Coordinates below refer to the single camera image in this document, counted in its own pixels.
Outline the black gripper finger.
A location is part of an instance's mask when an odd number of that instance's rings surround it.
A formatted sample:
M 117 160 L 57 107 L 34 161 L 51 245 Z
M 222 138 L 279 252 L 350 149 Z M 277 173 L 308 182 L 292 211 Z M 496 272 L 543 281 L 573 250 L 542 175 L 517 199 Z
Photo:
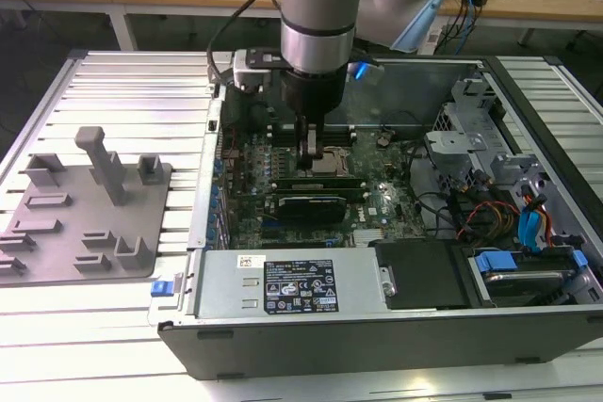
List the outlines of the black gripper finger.
M 296 116 L 297 167 L 310 169 L 323 156 L 324 117 Z

